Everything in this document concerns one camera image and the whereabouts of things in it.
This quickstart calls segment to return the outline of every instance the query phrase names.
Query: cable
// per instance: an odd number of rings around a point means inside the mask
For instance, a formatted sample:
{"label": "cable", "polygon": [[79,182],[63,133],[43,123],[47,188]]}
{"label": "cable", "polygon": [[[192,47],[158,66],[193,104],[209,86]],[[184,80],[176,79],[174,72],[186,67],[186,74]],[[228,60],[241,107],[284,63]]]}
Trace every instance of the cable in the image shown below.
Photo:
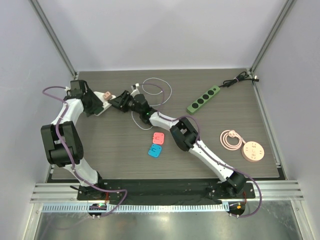
{"label": "cable", "polygon": [[[162,87],[160,87],[159,85],[153,84],[153,83],[144,83],[144,85],[153,85],[153,86],[156,86],[157,88],[161,89],[161,91],[162,91],[162,93],[163,93],[163,94],[162,94],[162,101],[165,99],[165,92],[164,92],[164,90],[162,89]],[[161,106],[162,106],[162,104],[160,105],[159,110],[157,111],[157,115],[158,115],[158,117],[161,118],[161,119],[164,119],[164,120],[167,120],[167,121],[171,121],[171,122],[177,121],[177,120],[179,120],[179,119],[181,119],[181,118],[190,118],[190,119],[192,119],[192,120],[195,122],[195,124],[196,124],[196,126],[197,126],[197,131],[198,131],[198,135],[197,135],[197,137],[196,137],[196,139],[195,139],[195,143],[197,144],[197,146],[198,146],[211,160],[213,160],[213,161],[214,161],[215,163],[217,163],[218,165],[222,165],[221,162],[219,162],[218,160],[216,160],[215,158],[213,158],[213,157],[198,143],[198,140],[200,139],[200,127],[199,127],[199,124],[198,124],[197,120],[196,120],[194,117],[186,115],[186,116],[181,116],[181,117],[178,117],[178,118],[172,120],[172,119],[169,119],[169,118],[166,118],[166,117],[163,117],[163,116],[160,115],[160,108],[161,108]],[[261,189],[260,189],[258,183],[257,183],[250,175],[246,174],[246,173],[243,172],[243,171],[240,171],[240,170],[238,170],[238,169],[236,169],[236,168],[227,166],[226,164],[224,164],[224,167],[225,167],[226,169],[230,169],[230,170],[235,171],[235,172],[237,172],[237,173],[239,173],[239,174],[242,174],[242,175],[244,175],[245,177],[247,177],[248,179],[250,179],[250,180],[254,183],[254,185],[256,186],[256,188],[257,188],[257,190],[258,190],[258,192],[259,192],[259,204],[258,204],[258,207],[255,209],[255,211],[253,211],[252,213],[249,213],[249,214],[247,214],[247,215],[241,215],[241,216],[235,215],[235,214],[232,214],[232,213],[230,213],[230,215],[231,215],[231,216],[234,216],[234,217],[236,217],[236,218],[247,218],[247,217],[250,217],[250,216],[256,214],[256,213],[259,211],[259,209],[261,208],[261,204],[262,204],[262,193],[261,193]]]}
{"label": "cable", "polygon": [[234,79],[231,80],[225,80],[223,81],[222,85],[219,86],[219,88],[224,88],[224,87],[230,87],[233,84],[236,84],[238,82],[242,82],[242,81],[252,81],[252,82],[259,82],[259,79],[257,78],[248,78],[249,75],[247,74],[246,71],[241,72],[238,76],[236,76]]}
{"label": "cable", "polygon": [[[239,142],[237,145],[232,145],[228,142],[227,138],[237,138]],[[245,140],[235,130],[225,130],[220,135],[220,142],[225,149],[235,151],[241,148],[242,144],[245,144]]]}
{"label": "cable", "polygon": [[68,108],[69,108],[69,105],[68,103],[59,98],[59,97],[56,97],[54,95],[51,95],[49,93],[47,93],[46,91],[49,90],[49,89],[54,89],[54,88],[59,88],[59,89],[66,89],[65,87],[63,86],[49,86],[49,87],[46,87],[45,89],[43,89],[42,93],[50,98],[53,98],[53,99],[56,99],[60,102],[62,102],[63,104],[65,104],[65,109],[64,111],[62,112],[62,114],[60,115],[56,125],[55,125],[55,133],[58,137],[58,139],[60,140],[61,144],[63,145],[65,151],[67,152],[68,154],[68,157],[70,158],[70,161],[71,161],[71,164],[72,164],[72,171],[74,173],[74,175],[80,180],[80,181],[83,181],[84,183],[86,183],[87,185],[89,185],[90,187],[98,190],[98,191],[101,191],[101,192],[104,192],[104,193],[118,193],[118,192],[124,192],[124,196],[121,198],[121,200],[119,201],[119,203],[110,211],[106,212],[106,213],[103,213],[101,214],[101,217],[105,217],[105,216],[108,216],[110,215],[112,212],[114,212],[122,203],[123,201],[125,200],[125,198],[127,197],[127,194],[128,194],[128,191],[126,189],[118,189],[118,190],[106,190],[106,189],[102,189],[102,188],[99,188],[93,184],[91,184],[90,182],[88,182],[87,180],[83,179],[76,171],[76,164],[75,164],[75,160],[74,160],[74,157],[72,156],[65,140],[62,138],[60,132],[59,132],[59,124],[61,122],[61,120],[63,119],[63,117],[65,116],[66,112],[68,111]]}
{"label": "cable", "polygon": [[[161,79],[161,78],[150,77],[150,78],[147,78],[146,80],[144,80],[144,81],[142,82],[142,84],[140,84],[140,85],[142,85],[142,90],[143,90],[146,94],[149,94],[149,95],[159,95],[159,94],[163,93],[163,89],[161,89],[161,91],[158,92],[158,93],[150,93],[150,92],[148,92],[148,91],[145,90],[144,85],[148,85],[148,83],[145,83],[145,82],[146,82],[146,81],[149,81],[149,80],[151,80],[151,79],[160,80],[160,81],[166,83],[166,84],[169,86],[169,88],[170,88],[169,97],[168,97],[165,101],[162,101],[162,103],[160,103],[160,104],[150,105],[150,107],[161,106],[162,104],[165,104],[165,103],[171,98],[171,95],[172,95],[172,87],[170,86],[170,84],[169,84],[167,81],[165,81],[165,80],[163,80],[163,79]],[[133,112],[133,111],[131,111],[131,117],[132,117],[132,120],[134,121],[134,123],[135,123],[140,129],[142,129],[142,130],[147,131],[147,130],[150,130],[150,129],[152,129],[152,128],[154,127],[154,126],[151,126],[151,127],[149,127],[149,128],[143,128],[143,127],[141,127],[141,126],[136,122],[136,120],[135,120],[135,118],[134,118],[134,112]]]}

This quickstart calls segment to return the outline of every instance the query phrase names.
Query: green power strip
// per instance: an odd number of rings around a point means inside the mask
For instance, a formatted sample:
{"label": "green power strip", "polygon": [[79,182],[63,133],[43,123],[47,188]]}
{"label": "green power strip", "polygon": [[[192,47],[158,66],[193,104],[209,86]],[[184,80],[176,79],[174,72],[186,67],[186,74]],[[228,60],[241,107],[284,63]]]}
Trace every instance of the green power strip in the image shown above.
{"label": "green power strip", "polygon": [[190,106],[186,108],[188,114],[195,114],[200,108],[202,108],[210,99],[212,99],[220,91],[220,87],[213,86],[206,91],[201,97],[195,100]]}

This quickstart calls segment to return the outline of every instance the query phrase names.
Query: reflective surface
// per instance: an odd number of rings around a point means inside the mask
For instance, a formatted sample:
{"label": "reflective surface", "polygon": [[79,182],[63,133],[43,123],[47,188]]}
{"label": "reflective surface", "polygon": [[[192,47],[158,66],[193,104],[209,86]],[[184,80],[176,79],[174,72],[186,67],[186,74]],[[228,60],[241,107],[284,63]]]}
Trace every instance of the reflective surface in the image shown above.
{"label": "reflective surface", "polygon": [[[248,202],[252,212],[257,202]],[[236,219],[226,212],[113,214],[42,213],[36,240],[302,240],[289,201],[262,203]]]}

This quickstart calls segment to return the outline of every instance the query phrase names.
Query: red plastic piece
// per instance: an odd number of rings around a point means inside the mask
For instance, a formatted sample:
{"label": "red plastic piece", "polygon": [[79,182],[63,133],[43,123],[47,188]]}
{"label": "red plastic piece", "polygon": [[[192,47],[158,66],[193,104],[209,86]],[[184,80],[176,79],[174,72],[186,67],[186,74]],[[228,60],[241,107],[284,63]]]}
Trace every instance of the red plastic piece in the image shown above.
{"label": "red plastic piece", "polygon": [[155,132],[153,134],[152,143],[162,145],[165,142],[165,134],[163,132]]}

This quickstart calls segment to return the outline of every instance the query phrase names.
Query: ribbed metal strip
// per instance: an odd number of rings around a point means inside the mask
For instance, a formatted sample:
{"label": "ribbed metal strip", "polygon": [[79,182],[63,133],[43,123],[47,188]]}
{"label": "ribbed metal strip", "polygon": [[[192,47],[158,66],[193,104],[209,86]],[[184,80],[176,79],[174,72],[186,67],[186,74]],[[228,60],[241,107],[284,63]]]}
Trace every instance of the ribbed metal strip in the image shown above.
{"label": "ribbed metal strip", "polygon": [[[92,203],[45,203],[42,213],[90,213]],[[105,212],[109,212],[115,205],[108,204]],[[120,205],[115,213],[181,213],[181,212],[225,212],[229,211],[228,202],[219,205],[172,205],[172,206],[148,206],[148,205]]]}

